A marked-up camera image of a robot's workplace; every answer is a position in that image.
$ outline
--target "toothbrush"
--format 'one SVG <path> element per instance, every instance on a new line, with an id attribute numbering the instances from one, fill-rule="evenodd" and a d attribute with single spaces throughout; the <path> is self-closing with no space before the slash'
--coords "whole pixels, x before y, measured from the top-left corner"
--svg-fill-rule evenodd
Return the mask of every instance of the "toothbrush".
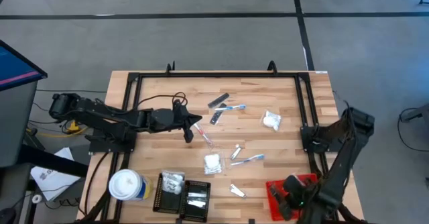
<path id="1" fill-rule="evenodd" d="M 215 111 L 226 111 L 226 110 L 233 110 L 233 109 L 245 109 L 246 104 L 240 104 L 237 106 L 230 106 L 230 107 L 219 107 L 214 109 Z"/>
<path id="2" fill-rule="evenodd" d="M 236 165 L 239 165 L 239 164 L 244 164 L 244 163 L 250 162 L 252 160 L 263 160 L 263 159 L 265 159 L 265 155 L 264 154 L 258 154 L 258 155 L 255 155 L 253 157 L 250 157 L 250 158 L 248 158 L 246 160 L 243 160 L 243 161 L 240 161 L 240 162 L 231 163 L 231 166 L 236 166 Z"/>

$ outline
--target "table leg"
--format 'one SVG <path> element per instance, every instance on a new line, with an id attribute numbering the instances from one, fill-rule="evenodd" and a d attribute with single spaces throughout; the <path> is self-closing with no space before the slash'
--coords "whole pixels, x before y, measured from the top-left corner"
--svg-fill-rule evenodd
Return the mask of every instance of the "table leg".
<path id="1" fill-rule="evenodd" d="M 56 170 L 61 173 L 86 177 L 88 166 L 54 154 L 41 151 L 27 145 L 22 145 L 19 151 L 18 163 L 30 163 L 36 166 Z"/>

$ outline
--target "white paper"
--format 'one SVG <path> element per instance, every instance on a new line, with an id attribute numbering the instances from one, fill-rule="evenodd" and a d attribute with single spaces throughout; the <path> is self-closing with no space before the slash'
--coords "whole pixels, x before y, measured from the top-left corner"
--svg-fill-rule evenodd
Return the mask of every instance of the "white paper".
<path id="1" fill-rule="evenodd" d="M 60 151 L 56 152 L 55 155 L 74 161 L 70 148 L 63 148 Z M 31 174 L 34 180 L 36 181 L 36 183 L 38 184 L 41 191 L 55 190 L 57 188 L 60 188 L 61 186 L 64 186 L 63 188 L 60 188 L 56 191 L 42 192 L 46 200 L 48 201 L 59 196 L 71 184 L 75 183 L 80 178 L 77 176 L 63 174 L 55 170 L 48 170 L 40 167 L 32 168 Z"/>

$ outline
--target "black clip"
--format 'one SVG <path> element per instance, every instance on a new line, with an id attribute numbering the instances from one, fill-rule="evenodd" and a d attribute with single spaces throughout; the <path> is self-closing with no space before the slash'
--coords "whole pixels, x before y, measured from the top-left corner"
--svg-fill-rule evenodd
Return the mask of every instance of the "black clip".
<path id="1" fill-rule="evenodd" d="M 278 75 L 277 66 L 273 60 L 269 62 L 267 70 L 272 70 L 274 76 Z"/>
<path id="2" fill-rule="evenodd" d="M 173 61 L 173 67 L 170 64 L 167 64 L 166 75 L 169 76 L 170 71 L 175 70 L 175 69 L 176 69 L 176 62 L 175 61 Z"/>

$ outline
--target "blue toothbrush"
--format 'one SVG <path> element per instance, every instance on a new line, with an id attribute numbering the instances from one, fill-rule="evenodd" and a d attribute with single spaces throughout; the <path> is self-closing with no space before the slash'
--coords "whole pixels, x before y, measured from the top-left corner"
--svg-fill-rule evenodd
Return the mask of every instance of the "blue toothbrush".
<path id="1" fill-rule="evenodd" d="M 240 162 L 233 162 L 233 163 L 231 163 L 231 166 L 244 164 L 244 163 L 250 162 L 252 160 L 263 160 L 263 159 L 265 159 L 265 155 L 264 154 L 258 154 L 258 155 L 255 155 L 253 157 L 250 157 L 250 158 L 243 160 L 243 161 L 240 161 Z"/>

